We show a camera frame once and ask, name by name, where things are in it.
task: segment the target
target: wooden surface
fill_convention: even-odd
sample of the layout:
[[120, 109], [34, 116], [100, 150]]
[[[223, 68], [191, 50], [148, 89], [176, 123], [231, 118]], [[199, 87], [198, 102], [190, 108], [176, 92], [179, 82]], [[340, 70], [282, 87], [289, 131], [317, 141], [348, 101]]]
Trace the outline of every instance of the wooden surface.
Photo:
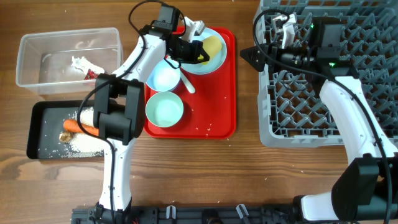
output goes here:
[[[103, 160], [33, 161], [26, 157], [30, 114], [42, 98], [15, 84], [24, 34], [115, 27], [124, 56], [137, 34], [127, 15], [136, 1], [3, 1], [0, 4], [0, 223], [69, 223], [73, 208], [94, 205], [103, 183]], [[237, 54], [253, 46], [252, 20], [259, 1], [169, 1], [206, 26], [230, 29]], [[157, 18], [159, 6], [134, 13], [138, 27]], [[258, 74], [237, 58], [238, 127], [229, 141], [161, 140], [143, 134], [132, 153], [134, 205], [236, 205], [291, 202], [300, 194], [330, 190], [347, 166], [343, 147], [266, 148], [259, 140]]]

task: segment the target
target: yellow object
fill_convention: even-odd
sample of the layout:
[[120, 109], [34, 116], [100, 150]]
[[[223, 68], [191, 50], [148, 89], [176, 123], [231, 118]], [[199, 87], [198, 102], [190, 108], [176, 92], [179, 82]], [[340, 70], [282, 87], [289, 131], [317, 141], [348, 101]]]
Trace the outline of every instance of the yellow object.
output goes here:
[[[209, 61], [212, 60], [223, 47], [223, 44], [221, 43], [219, 38], [216, 37], [215, 35], [207, 37], [202, 42], [203, 42], [203, 50], [205, 50], [205, 52], [210, 56]], [[207, 65], [209, 61], [203, 62], [202, 64]]]

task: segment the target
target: gray dish rack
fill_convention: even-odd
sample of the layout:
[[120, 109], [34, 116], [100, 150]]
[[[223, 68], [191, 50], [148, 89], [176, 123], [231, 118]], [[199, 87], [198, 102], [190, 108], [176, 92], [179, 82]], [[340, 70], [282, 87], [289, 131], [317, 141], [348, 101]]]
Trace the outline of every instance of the gray dish rack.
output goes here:
[[[266, 9], [297, 14], [294, 47], [306, 47], [313, 16], [333, 16], [344, 24], [341, 59], [358, 69], [363, 91], [382, 129], [398, 146], [398, 9], [397, 0], [261, 0], [256, 16]], [[280, 37], [271, 29], [274, 16], [263, 16], [256, 27], [260, 44]], [[286, 89], [282, 82], [293, 91]], [[259, 73], [260, 139], [269, 147], [341, 145], [343, 140], [327, 107], [303, 75], [287, 71]]]

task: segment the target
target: transparent container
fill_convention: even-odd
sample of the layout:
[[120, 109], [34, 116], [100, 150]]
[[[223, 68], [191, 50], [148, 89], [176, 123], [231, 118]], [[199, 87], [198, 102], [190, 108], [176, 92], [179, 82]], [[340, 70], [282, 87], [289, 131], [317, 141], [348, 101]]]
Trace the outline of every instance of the transparent container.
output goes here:
[[16, 83], [40, 95], [90, 91], [95, 80], [72, 67], [72, 56], [112, 73], [123, 62], [123, 48], [116, 28], [68, 30], [22, 37], [17, 59]]

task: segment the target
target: carrot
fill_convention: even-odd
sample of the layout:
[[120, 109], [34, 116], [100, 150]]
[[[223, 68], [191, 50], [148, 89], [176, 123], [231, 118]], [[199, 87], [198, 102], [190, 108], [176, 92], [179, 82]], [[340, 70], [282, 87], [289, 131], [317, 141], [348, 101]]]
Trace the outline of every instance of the carrot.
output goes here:
[[[98, 136], [100, 131], [98, 128], [94, 128], [85, 124], [82, 124], [83, 127], [90, 133], [94, 134], [95, 136]], [[65, 128], [66, 131], [69, 131], [71, 133], [84, 133], [80, 128], [79, 125], [77, 124], [77, 121], [74, 119], [67, 119], [65, 122], [63, 122], [63, 128]]]

